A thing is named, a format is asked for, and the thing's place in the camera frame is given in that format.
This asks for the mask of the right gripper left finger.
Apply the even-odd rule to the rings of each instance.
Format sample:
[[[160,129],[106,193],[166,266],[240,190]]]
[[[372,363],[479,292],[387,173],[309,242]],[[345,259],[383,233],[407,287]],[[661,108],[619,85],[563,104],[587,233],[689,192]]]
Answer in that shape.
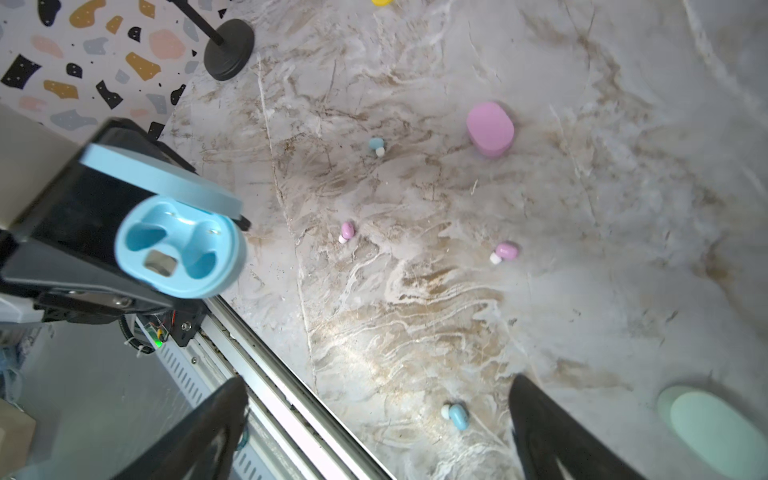
[[[228,379],[115,477],[227,479],[245,429],[247,403],[244,379]]]

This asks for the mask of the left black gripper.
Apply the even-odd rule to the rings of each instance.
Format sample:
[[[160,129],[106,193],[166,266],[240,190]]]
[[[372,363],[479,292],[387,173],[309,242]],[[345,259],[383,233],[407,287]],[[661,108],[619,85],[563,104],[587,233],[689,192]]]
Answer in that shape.
[[[80,163],[90,144],[142,153],[196,170],[135,122],[112,118],[1,231],[1,290],[66,319],[108,323],[129,310],[175,307],[180,299],[123,272],[114,240],[123,218],[151,194]]]

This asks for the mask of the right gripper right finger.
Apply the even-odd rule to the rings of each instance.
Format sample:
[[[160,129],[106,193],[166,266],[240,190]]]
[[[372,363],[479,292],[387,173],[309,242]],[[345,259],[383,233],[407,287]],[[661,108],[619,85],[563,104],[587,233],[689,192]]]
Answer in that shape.
[[[517,375],[508,404],[527,479],[640,479],[642,476],[571,417],[532,380]]]

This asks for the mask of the blue earbud case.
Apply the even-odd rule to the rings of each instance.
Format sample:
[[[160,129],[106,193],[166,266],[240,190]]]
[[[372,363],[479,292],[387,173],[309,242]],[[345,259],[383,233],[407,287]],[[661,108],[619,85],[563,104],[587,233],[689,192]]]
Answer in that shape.
[[[216,296],[238,279],[247,247],[236,224],[243,204],[230,191],[119,147],[90,144],[80,163],[151,194],[117,230],[114,254],[123,272],[180,299]]]

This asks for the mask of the mint green earbud case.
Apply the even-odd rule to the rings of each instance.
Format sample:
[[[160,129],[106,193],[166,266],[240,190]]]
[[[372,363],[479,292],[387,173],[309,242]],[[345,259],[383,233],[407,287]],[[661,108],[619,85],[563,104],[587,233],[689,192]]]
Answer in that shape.
[[[667,427],[714,471],[729,479],[767,477],[767,437],[722,398],[676,385],[659,394],[657,411]]]

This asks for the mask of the pale blue earbud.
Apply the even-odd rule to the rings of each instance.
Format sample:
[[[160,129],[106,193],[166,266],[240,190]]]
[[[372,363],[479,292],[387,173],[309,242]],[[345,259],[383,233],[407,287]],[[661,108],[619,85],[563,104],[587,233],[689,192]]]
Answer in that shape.
[[[377,157],[381,158],[386,153],[385,148],[385,141],[382,138],[371,138],[368,142],[368,147],[376,154]]]

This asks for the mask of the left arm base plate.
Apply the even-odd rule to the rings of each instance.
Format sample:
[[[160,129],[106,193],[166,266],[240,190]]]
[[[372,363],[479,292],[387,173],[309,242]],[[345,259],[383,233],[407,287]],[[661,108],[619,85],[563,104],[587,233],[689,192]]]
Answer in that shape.
[[[158,353],[170,343],[186,347],[209,314],[203,300],[179,300],[175,307],[129,310],[117,320],[117,325],[124,343],[141,357]]]

